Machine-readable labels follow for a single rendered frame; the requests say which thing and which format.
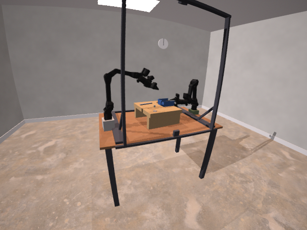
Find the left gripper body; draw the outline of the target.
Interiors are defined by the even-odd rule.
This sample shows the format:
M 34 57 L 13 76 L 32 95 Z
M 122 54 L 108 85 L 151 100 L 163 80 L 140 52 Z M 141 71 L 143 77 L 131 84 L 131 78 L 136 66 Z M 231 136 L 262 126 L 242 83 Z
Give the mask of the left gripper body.
M 145 85 L 144 85 L 145 84 Z M 153 83 L 151 83 L 148 79 L 146 79 L 146 82 L 145 83 L 143 83 L 143 85 L 146 87 L 146 86 L 151 86 L 151 88 L 153 88 L 153 89 L 155 89 L 155 87 L 157 86 L 157 83 L 156 82 L 153 82 Z

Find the blue open-top tray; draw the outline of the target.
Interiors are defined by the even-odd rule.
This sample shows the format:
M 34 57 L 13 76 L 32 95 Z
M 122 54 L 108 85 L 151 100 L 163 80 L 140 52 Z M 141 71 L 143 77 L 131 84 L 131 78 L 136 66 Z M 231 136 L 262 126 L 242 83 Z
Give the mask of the blue open-top tray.
M 174 101 L 166 101 L 166 100 L 168 100 L 168 98 L 158 99 L 158 104 L 163 107 L 174 106 Z

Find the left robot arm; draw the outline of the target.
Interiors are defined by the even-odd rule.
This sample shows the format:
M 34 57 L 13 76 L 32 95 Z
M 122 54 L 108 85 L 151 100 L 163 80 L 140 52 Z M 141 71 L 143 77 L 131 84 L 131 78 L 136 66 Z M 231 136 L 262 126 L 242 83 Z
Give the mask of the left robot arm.
M 111 101 L 111 88 L 110 88 L 110 84 L 111 84 L 112 77 L 115 76 L 117 73 L 121 74 L 121 70 L 120 69 L 114 69 L 111 72 L 104 74 L 104 80 L 105 80 L 105 84 L 106 84 L 106 106 L 103 109 L 104 110 L 104 120 L 112 120 L 111 111 L 114 108 L 114 103 Z M 138 83 L 139 82 L 145 83 L 146 82 L 146 78 L 145 77 L 147 77 L 147 79 L 150 82 L 152 82 L 154 77 L 153 76 L 148 76 L 149 73 L 150 73 L 150 71 L 148 69 L 146 69 L 146 68 L 143 68 L 142 73 L 140 73 L 140 74 L 138 72 L 125 71 L 125 75 L 137 79 Z

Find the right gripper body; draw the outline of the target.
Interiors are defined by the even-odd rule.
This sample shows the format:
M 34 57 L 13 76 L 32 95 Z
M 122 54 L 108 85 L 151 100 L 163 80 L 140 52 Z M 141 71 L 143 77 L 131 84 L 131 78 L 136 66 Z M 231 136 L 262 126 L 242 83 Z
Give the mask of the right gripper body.
M 176 100 L 176 107 L 178 107 L 177 105 L 178 104 L 183 104 L 184 103 L 184 101 L 183 100 L 181 100 L 181 99 L 178 99 L 179 98 L 179 94 L 178 93 L 176 93 L 177 95 L 176 95 L 176 97 L 177 97 L 177 100 Z M 178 101 L 178 102 L 177 102 Z

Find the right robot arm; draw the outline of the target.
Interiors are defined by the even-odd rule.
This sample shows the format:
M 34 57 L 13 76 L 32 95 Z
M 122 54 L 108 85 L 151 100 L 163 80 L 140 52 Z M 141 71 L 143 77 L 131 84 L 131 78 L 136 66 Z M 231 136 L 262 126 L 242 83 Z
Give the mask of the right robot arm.
M 198 100 L 196 98 L 197 95 L 197 86 L 198 86 L 199 81 L 196 79 L 192 79 L 190 84 L 189 84 L 189 90 L 188 93 L 183 93 L 183 98 L 184 98 L 184 103 L 185 106 L 187 106 L 188 104 L 191 104 L 191 110 L 197 110 L 197 106 L 198 104 Z M 192 98 L 191 98 L 192 96 Z

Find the light orange flat board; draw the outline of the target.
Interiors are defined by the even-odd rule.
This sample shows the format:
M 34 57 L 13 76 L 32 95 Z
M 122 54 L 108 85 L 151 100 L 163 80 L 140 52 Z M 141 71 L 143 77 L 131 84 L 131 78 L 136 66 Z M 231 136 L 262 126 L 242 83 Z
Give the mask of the light orange flat board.
M 148 129 L 179 124 L 182 109 L 175 106 L 163 107 L 156 102 L 157 101 L 134 103 L 134 117 L 147 116 Z M 140 105 L 145 103 L 152 104 Z M 156 110 L 156 112 L 153 112 L 153 110 Z

